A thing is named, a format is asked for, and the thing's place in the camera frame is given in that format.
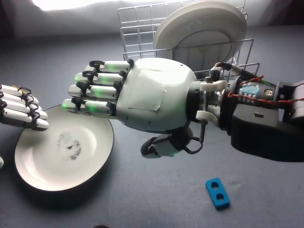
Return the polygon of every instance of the blue plastic block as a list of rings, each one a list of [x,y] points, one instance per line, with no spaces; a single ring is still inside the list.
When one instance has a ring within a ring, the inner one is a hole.
[[[217,210],[229,207],[230,199],[224,189],[220,178],[206,181],[206,188],[210,194],[212,202]]]

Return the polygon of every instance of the back of robotic hand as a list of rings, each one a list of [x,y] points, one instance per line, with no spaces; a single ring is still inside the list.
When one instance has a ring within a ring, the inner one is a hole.
[[[44,131],[49,127],[47,117],[29,89],[0,85],[1,123]],[[0,168],[3,164],[4,161],[0,157]]]
[[[160,133],[142,145],[146,158],[173,156],[185,150],[193,137],[187,113],[189,87],[197,82],[187,66],[168,59],[91,61],[75,76],[68,92],[73,98],[63,109],[108,119],[118,119],[136,130]]]

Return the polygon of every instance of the metal wire basket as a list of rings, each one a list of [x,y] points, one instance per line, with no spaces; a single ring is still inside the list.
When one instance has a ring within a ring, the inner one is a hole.
[[[207,50],[211,46],[213,50],[216,50],[218,52],[218,61],[220,61],[222,60],[220,59],[220,53],[224,47],[227,47],[227,45],[235,47],[236,43],[242,42],[242,47],[240,48],[240,50],[237,52],[233,50],[233,53],[235,54],[228,61],[242,67],[243,69],[250,71],[253,74],[257,74],[260,64],[248,63],[251,49],[253,46],[253,39],[238,40],[236,42],[208,44],[203,46],[189,46],[182,48],[169,48],[159,50],[153,49],[154,34],[157,28],[162,23],[162,21],[177,9],[200,1],[202,0],[186,0],[172,3],[162,3],[119,9],[118,15],[121,25],[120,32],[123,41],[124,60],[132,58],[136,61],[140,58],[145,57],[159,57],[162,56],[164,52],[170,53],[171,55],[175,52],[181,52],[180,56],[183,56],[183,58],[179,59],[178,61],[189,66],[196,73],[198,78],[202,78],[208,75],[209,73],[209,70],[203,69],[204,59],[205,56],[208,54]],[[243,12],[245,1],[246,0],[239,0],[239,2],[237,3],[235,3],[234,1],[234,6],[239,9],[244,15],[245,19],[247,19],[247,14]],[[193,69],[191,67],[191,56],[192,53],[198,48],[202,52],[202,65],[201,68]],[[224,70],[222,71],[222,78],[229,80],[231,76],[235,75],[230,74],[229,72],[227,73]]]

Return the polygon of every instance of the table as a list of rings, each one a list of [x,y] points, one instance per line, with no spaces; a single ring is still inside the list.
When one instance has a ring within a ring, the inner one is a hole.
[[[250,62],[259,75],[304,80],[304,26],[251,28]],[[46,109],[68,98],[75,73],[89,60],[121,60],[120,36],[24,39],[0,44],[4,85],[31,88]],[[153,134],[112,121],[114,150],[90,197],[78,206],[50,209],[29,200],[19,187],[14,150],[21,129],[1,125],[0,228],[244,228],[301,227],[304,224],[304,163],[270,161],[241,153],[226,132],[208,124],[205,145],[195,155],[144,159],[140,146]],[[199,125],[191,124],[195,135]],[[231,207],[216,211],[205,188],[220,177]]]

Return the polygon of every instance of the robotic hand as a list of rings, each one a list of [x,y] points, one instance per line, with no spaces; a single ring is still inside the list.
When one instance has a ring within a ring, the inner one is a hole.
[[[224,69],[237,76],[219,80]],[[76,74],[73,97],[62,107],[77,114],[118,119],[128,127],[160,133],[141,147],[146,158],[174,156],[185,150],[195,154],[204,142],[205,126],[213,122],[231,135],[236,149],[260,157],[304,162],[297,151],[304,138],[304,81],[279,82],[225,63],[217,63],[210,76],[198,80],[187,66],[168,59],[143,58],[128,61],[91,61]],[[284,110],[282,121],[278,109]],[[191,121],[201,123],[200,138],[193,137]],[[199,141],[196,151],[187,148]]]
[[[1,123],[44,131],[48,128],[47,117],[29,89],[0,85]],[[3,159],[0,157],[0,168],[3,164]]]

